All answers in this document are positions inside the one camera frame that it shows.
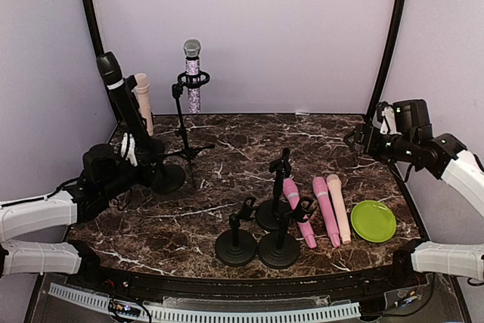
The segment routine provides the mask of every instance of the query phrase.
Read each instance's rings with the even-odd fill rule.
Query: marble table surface
[[[155,137],[167,152],[182,146],[174,130],[176,116],[156,116]],[[355,115],[232,114],[185,117],[191,146],[215,144],[194,163],[197,190],[188,178],[174,193],[156,195],[135,186],[126,210],[115,207],[92,222],[74,225],[67,239],[83,240],[101,257],[103,266],[130,272],[186,278],[258,279],[296,278],[351,272],[389,265],[392,253],[419,231],[389,169],[369,157],[357,157],[343,143],[343,136],[362,122]],[[119,147],[120,126],[112,143]],[[232,268],[215,258],[216,238],[228,227],[228,217],[240,209],[244,198],[257,203],[271,198],[274,175],[268,163],[290,148],[293,180],[301,196],[314,197],[312,179],[336,173],[343,183],[346,211],[362,200],[379,200],[395,214],[395,236],[383,244],[362,240],[352,231],[352,243],[334,249],[324,228],[321,212],[312,217],[318,247],[310,250],[296,225],[290,233],[301,243],[296,265],[285,270],[264,266],[257,258]],[[169,162],[183,166],[179,157]],[[123,203],[127,194],[120,196]],[[265,232],[255,222],[242,228],[259,240]]]

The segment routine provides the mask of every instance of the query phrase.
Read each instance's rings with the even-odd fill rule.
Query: desktop microphone stand
[[[182,106],[180,105],[180,97],[183,95],[184,87],[186,87],[187,89],[198,89],[201,86],[207,84],[209,81],[210,81],[210,75],[203,71],[200,71],[196,76],[190,76],[190,75],[187,75],[186,73],[181,73],[180,75],[178,75],[178,82],[172,85],[172,96],[175,99],[176,111],[178,113],[178,121],[180,122],[178,131],[176,131],[175,133],[176,133],[176,136],[181,136],[181,139],[183,141],[183,149],[180,151],[176,151],[175,153],[170,153],[168,154],[168,156],[177,155],[187,160],[188,169],[190,170],[190,175],[191,175],[191,181],[195,189],[197,188],[197,185],[195,183],[192,162],[201,151],[204,151],[206,149],[213,149],[215,145],[210,144],[201,148],[192,148],[188,144],[187,129],[185,128],[185,123],[183,122],[183,113],[182,113]]]

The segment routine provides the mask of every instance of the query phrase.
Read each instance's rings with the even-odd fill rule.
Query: white cable tray
[[[49,295],[65,300],[77,306],[110,314],[107,310],[109,296],[102,293],[89,293],[72,287],[51,283]],[[340,306],[327,306],[323,308],[291,310],[284,312],[199,312],[151,306],[144,306],[151,314],[154,322],[162,323],[319,323],[326,321],[339,321],[342,319],[358,318],[359,303],[349,303]],[[141,310],[138,321],[148,321],[147,314]]]

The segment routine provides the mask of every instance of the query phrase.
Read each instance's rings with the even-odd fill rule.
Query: lime green plate
[[[358,203],[351,212],[351,224],[357,234],[370,242],[388,241],[396,231],[393,212],[375,200]]]

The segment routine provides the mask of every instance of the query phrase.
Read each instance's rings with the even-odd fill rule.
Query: white wall
[[[81,0],[0,0],[0,8],[0,200],[10,200],[78,175],[82,154],[115,122]],[[63,230],[30,238],[58,241]],[[1,323],[23,321],[35,278],[0,279]]]
[[[484,158],[484,2],[406,0],[383,100],[427,100],[434,135],[450,132]],[[428,172],[408,183],[434,241],[484,243],[484,218]],[[484,289],[465,288],[473,320]]]
[[[107,49],[174,113],[183,43],[202,43],[204,113],[364,113],[394,0],[95,0]]]

